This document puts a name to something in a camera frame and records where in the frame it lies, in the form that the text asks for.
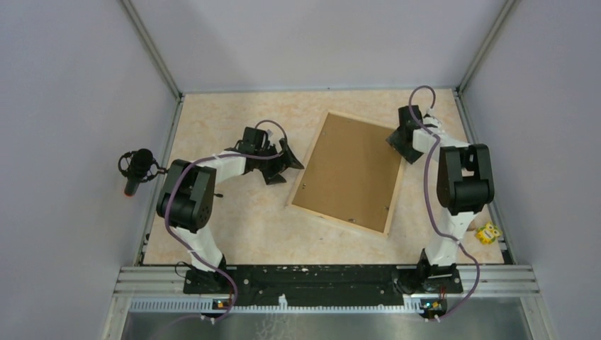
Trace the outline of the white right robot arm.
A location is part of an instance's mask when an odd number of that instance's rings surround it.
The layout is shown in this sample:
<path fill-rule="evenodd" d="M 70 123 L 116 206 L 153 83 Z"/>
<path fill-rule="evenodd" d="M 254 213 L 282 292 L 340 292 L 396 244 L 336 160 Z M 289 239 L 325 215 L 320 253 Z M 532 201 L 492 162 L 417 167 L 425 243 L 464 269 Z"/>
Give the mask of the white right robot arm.
<path fill-rule="evenodd" d="M 398 110 L 399 126 L 386 142 L 405 161 L 414 164 L 425 157 L 426 164 L 438 163 L 436 194 L 443 207 L 442 222 L 435 236 L 422 250 L 415 273 L 417 286 L 434 292 L 453 281 L 456 253 L 468 226 L 495 195 L 490 149 L 485 144 L 469 144 L 450 137 L 430 113 L 418 106 Z"/>

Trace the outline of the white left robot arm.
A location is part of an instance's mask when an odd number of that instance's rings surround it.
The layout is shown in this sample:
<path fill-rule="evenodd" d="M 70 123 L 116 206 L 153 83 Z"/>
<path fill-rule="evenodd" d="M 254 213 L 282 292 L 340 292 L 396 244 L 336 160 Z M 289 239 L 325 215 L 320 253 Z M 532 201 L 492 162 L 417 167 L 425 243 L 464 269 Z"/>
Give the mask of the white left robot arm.
<path fill-rule="evenodd" d="M 266 185 L 285 183 L 285 170 L 303 167 L 286 136 L 273 144 L 269 132 L 258 126 L 246 127 L 235 146 L 219 154 L 194 162 L 172 162 L 156 211 L 163 218 L 166 231 L 190 254 L 191 281 L 200 281 L 211 293 L 223 290 L 228 281 L 225 256 L 209 227 L 215 187 L 255 170 L 261 172 Z"/>

